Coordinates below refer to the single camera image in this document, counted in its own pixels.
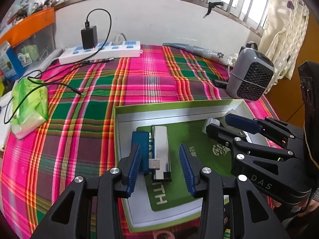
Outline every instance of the green plastic bag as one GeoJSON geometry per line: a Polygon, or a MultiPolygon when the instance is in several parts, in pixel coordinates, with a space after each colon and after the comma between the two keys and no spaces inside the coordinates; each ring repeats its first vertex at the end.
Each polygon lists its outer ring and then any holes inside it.
{"type": "MultiPolygon", "coordinates": [[[[13,89],[13,109],[14,112],[23,98],[38,84],[30,82],[27,78],[22,79],[13,89]]],[[[11,131],[17,137],[22,139],[30,134],[38,126],[42,125],[48,119],[47,87],[41,87],[32,92],[26,100],[20,105],[16,114],[11,120],[11,131]]]]}

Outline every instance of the clear plastic container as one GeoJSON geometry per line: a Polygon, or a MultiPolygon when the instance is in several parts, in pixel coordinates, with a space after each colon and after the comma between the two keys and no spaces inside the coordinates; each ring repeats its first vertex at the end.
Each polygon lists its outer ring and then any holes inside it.
{"type": "Polygon", "coordinates": [[[54,50],[54,9],[34,13],[13,26],[0,38],[0,44],[7,41],[26,69],[36,69],[54,50]]]}
{"type": "Polygon", "coordinates": [[[55,50],[52,25],[33,34],[13,50],[23,67],[38,67],[55,50]]]}

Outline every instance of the power strip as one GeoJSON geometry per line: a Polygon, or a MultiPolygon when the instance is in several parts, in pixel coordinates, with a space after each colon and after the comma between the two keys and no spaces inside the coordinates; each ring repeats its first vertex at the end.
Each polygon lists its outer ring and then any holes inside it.
{"type": "MultiPolygon", "coordinates": [[[[80,61],[90,55],[93,55],[102,47],[103,43],[99,43],[95,48],[84,50],[82,46],[69,48],[59,57],[61,64],[70,64],[80,61]]],[[[124,57],[140,57],[141,43],[139,41],[123,41],[121,45],[113,45],[107,42],[104,47],[90,60],[99,60],[107,58],[124,58],[124,57]]]]}

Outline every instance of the black charger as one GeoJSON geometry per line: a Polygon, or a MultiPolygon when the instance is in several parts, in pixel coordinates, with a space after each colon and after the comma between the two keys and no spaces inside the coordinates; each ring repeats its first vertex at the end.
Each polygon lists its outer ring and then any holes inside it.
{"type": "Polygon", "coordinates": [[[83,49],[95,48],[98,44],[96,26],[90,27],[90,22],[85,22],[85,28],[81,30],[83,49]]]}

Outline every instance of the plaid bedsheet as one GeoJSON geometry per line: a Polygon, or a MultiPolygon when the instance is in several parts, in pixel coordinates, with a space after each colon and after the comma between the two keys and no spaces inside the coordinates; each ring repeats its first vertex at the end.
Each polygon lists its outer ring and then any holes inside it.
{"type": "MultiPolygon", "coordinates": [[[[0,205],[20,238],[30,238],[74,177],[99,176],[114,167],[113,107],[229,98],[212,85],[214,79],[227,78],[224,66],[169,47],[144,45],[142,49],[139,58],[86,66],[62,80],[85,96],[63,86],[49,86],[49,120],[21,141],[9,135],[0,205]]],[[[43,79],[61,69],[48,71],[43,79]]],[[[275,117],[265,97],[247,104],[256,118],[275,117]]],[[[151,232],[130,234],[121,204],[120,213],[124,238],[153,238],[151,232]]],[[[194,220],[168,230],[197,225],[194,220]]],[[[94,213],[91,231],[95,238],[94,213]]]]}

